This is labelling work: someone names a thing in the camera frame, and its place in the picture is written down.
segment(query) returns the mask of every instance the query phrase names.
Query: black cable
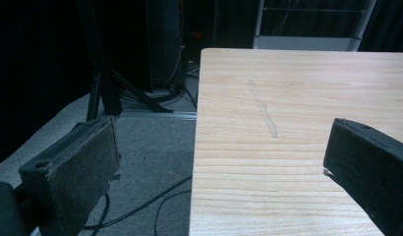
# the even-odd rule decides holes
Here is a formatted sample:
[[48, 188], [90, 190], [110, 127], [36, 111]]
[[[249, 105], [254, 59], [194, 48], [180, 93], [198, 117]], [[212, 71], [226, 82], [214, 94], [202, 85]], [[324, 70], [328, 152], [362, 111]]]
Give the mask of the black cable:
[[103, 220], [106, 218], [107, 212], [109, 212], [109, 206], [110, 206], [110, 199], [109, 195], [106, 193], [104, 195], [104, 198], [106, 199], [106, 206], [104, 207], [103, 214], [101, 215], [100, 219], [98, 220], [96, 227], [94, 228], [93, 232], [90, 234], [90, 236], [95, 236], [97, 235], [98, 230], [101, 228], [101, 225], [103, 224]]
[[[118, 222], [120, 222], [120, 221], [122, 221], [122, 220], [128, 218], [129, 216], [131, 216], [131, 215], [135, 214], [136, 212], [140, 211], [141, 209], [143, 209], [143, 208], [145, 208], [145, 207], [148, 207], [148, 206], [151, 205], [153, 202], [157, 201], [158, 199], [160, 199], [160, 198], [163, 197], [164, 195], [168, 194], [169, 192], [171, 192], [172, 190], [174, 190], [174, 189], [177, 188], [178, 186], [180, 186], [180, 185], [186, 183], [187, 181], [191, 180], [192, 177], [193, 177], [193, 176], [190, 175], [190, 176], [188, 176], [188, 177], [186, 177], [186, 178], [180, 180], [179, 182], [177, 182], [176, 184], [174, 184], [174, 185], [171, 186], [170, 188], [164, 190], [163, 192], [161, 192], [161, 193], [158, 194], [157, 196], [153, 197], [152, 199], [150, 199], [150, 200], [147, 201], [146, 203], [144, 203], [144, 204], [138, 206], [137, 208], [135, 208], [135, 209], [129, 211], [128, 213], [126, 213], [126, 214], [124, 214], [124, 215], [122, 215], [122, 216], [120, 216], [120, 217], [118, 217], [118, 218], [112, 219], [112, 220], [110, 220], [109, 222], [102, 223], [99, 228], [108, 227], [108, 226], [110, 226], [110, 225], [113, 225], [113, 224], [115, 224], [115, 223], [118, 223]], [[83, 229], [85, 229], [85, 230], [93, 230], [93, 229], [95, 229], [97, 226], [98, 226], [98, 225], [87, 225], [87, 226], [85, 226]]]
[[184, 88], [184, 90], [186, 91], [186, 93], [190, 97], [190, 99], [192, 100], [192, 104], [195, 107], [195, 109], [198, 109], [198, 102], [192, 97], [192, 94], [189, 92], [189, 90], [187, 88]]
[[159, 207], [158, 207], [158, 211], [156, 212], [155, 223], [154, 223], [154, 225], [153, 225], [153, 233], [155, 234], [155, 236], [158, 236], [157, 231], [156, 231], [156, 223], [158, 222], [158, 216], [159, 216], [159, 213], [161, 212], [161, 209], [162, 209], [162, 206], [164, 205], [164, 203], [167, 202], [168, 200], [174, 198], [174, 197], [177, 197], [177, 196], [182, 195], [182, 194], [191, 193], [191, 192], [192, 192], [191, 190], [182, 191], [182, 192], [177, 193], [177, 194], [175, 194], [175, 195], [171, 195], [171, 196], [169, 196], [168, 198], [165, 198], [165, 199], [161, 202], [161, 204], [160, 204]]

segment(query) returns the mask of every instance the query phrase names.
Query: black curtain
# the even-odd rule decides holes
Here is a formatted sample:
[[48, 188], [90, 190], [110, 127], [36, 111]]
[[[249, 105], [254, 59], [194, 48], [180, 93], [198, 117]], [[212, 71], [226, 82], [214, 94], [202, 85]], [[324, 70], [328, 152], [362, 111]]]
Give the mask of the black curtain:
[[91, 77], [74, 1], [0, 0], [0, 162], [88, 93]]
[[377, 0], [359, 51], [403, 52], [403, 0]]

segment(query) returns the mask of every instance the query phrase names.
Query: dark background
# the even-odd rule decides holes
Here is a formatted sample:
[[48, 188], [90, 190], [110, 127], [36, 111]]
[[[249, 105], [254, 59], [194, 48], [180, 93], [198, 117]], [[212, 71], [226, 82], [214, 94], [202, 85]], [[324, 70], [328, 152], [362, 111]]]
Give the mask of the dark background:
[[[259, 0], [179, 2], [184, 5], [184, 64], [188, 60], [199, 63], [201, 50], [206, 47], [252, 48]], [[120, 30], [125, 26], [117, 25], [122, 21], [135, 25], [137, 31], [144, 30], [143, 15], [128, 15], [122, 12], [118, 16], [125, 18], [112, 19], [116, 24], [107, 26], [110, 35], [120, 41], [110, 42], [115, 38], [110, 35], [106, 40], [118, 50], [131, 48], [131, 40], [145, 44], [142, 33], [129, 31], [122, 37], [125, 34]], [[129, 56], [114, 60], [143, 63], [145, 68], [146, 50], [128, 50]], [[360, 51], [403, 52], [403, 1], [376, 2]], [[87, 94], [91, 77], [92, 66], [74, 1], [0, 0], [0, 161], [65, 105]]]

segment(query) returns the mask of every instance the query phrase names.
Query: wire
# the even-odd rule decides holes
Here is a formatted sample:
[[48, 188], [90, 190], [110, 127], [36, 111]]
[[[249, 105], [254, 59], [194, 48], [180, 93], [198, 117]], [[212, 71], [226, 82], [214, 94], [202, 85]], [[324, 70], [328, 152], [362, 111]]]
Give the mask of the wire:
[[162, 206], [165, 204], [165, 202], [167, 202], [168, 200], [170, 200], [170, 199], [172, 199], [172, 198], [175, 198], [175, 197], [177, 197], [177, 196], [179, 196], [179, 195], [183, 195], [183, 194], [187, 194], [187, 193], [191, 193], [191, 192], [192, 192], [191, 190], [182, 191], [182, 192], [177, 193], [177, 194], [175, 194], [175, 195], [171, 195], [171, 196], [168, 197], [168, 198], [165, 198], [165, 199], [161, 202], [161, 204], [160, 204], [159, 207], [158, 207], [158, 211], [156, 212], [155, 223], [154, 223], [154, 225], [153, 225], [153, 233], [155, 234], [155, 236], [158, 236], [158, 233], [157, 233], [157, 230], [156, 230], [156, 224], [157, 224], [157, 222], [158, 222], [159, 213], [161, 212]]
[[100, 219], [98, 220], [96, 227], [94, 228], [93, 232], [90, 234], [90, 236], [95, 236], [97, 235], [98, 230], [101, 228], [101, 225], [103, 224], [103, 220], [107, 216], [107, 212], [109, 212], [109, 206], [110, 206], [110, 199], [109, 199], [109, 194], [105, 194], [104, 198], [106, 199], [106, 206], [104, 207], [103, 214], [101, 215]]
[[178, 55], [177, 55], [177, 61], [176, 61], [176, 65], [174, 67], [173, 72], [171, 73], [170, 77], [168, 78], [168, 80], [164, 83], [164, 85], [162, 86], [162, 89], [165, 88], [165, 86], [171, 81], [171, 79], [173, 78], [175, 72], [177, 71], [177, 67], [178, 64], [180, 63], [180, 58], [181, 58], [181, 53], [182, 53], [182, 48], [183, 48], [183, 32], [184, 32], [184, 0], [181, 1], [181, 28], [180, 28], [180, 48], [178, 50]]
[[[191, 180], [192, 178], [193, 178], [193, 176], [190, 175], [190, 176], [188, 176], [188, 177], [186, 177], [186, 178], [180, 180], [180, 181], [177, 182], [176, 184], [172, 185], [170, 188], [164, 190], [163, 192], [159, 193], [157, 196], [153, 197], [152, 199], [150, 199], [150, 200], [147, 201], [146, 203], [144, 203], [144, 204], [142, 204], [142, 205], [136, 207], [135, 209], [129, 211], [128, 213], [126, 213], [126, 214], [124, 214], [124, 215], [122, 215], [122, 216], [120, 216], [120, 217], [118, 217], [118, 218], [112, 219], [112, 220], [110, 220], [109, 222], [102, 223], [99, 228], [108, 227], [108, 226], [110, 226], [110, 225], [113, 225], [113, 224], [115, 224], [115, 223], [118, 223], [118, 222], [120, 222], [120, 221], [122, 221], [122, 220], [128, 218], [129, 216], [131, 216], [131, 215], [135, 214], [136, 212], [140, 211], [141, 209], [143, 209], [143, 208], [145, 208], [145, 207], [148, 207], [148, 206], [151, 205], [153, 202], [155, 202], [155, 201], [157, 201], [158, 199], [162, 198], [164, 195], [168, 194], [169, 192], [171, 192], [171, 191], [174, 190], [175, 188], [179, 187], [180, 185], [186, 183], [187, 181]], [[93, 230], [93, 229], [95, 229], [96, 227], [98, 227], [98, 225], [87, 225], [87, 226], [83, 227], [83, 229], [85, 229], [85, 230]]]
[[293, 9], [296, 8], [296, 6], [299, 2], [300, 2], [300, 0], [297, 0], [297, 2], [294, 4], [294, 6], [291, 7], [291, 0], [289, 0], [287, 11], [285, 12], [284, 20], [278, 25], [277, 28], [275, 28], [275, 30], [272, 32], [272, 35], [275, 35], [275, 33], [278, 31], [278, 29], [279, 29], [278, 36], [281, 34], [282, 30], [284, 29], [285, 23], [287, 22], [288, 17], [290, 16]]

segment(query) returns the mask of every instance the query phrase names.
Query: wood grain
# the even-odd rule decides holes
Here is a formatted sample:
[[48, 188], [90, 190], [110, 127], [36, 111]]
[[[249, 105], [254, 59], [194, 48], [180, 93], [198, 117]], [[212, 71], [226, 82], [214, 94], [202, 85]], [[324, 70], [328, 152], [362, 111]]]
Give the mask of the wood grain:
[[403, 54], [206, 49], [191, 235], [381, 235], [323, 175], [334, 118], [403, 142]]

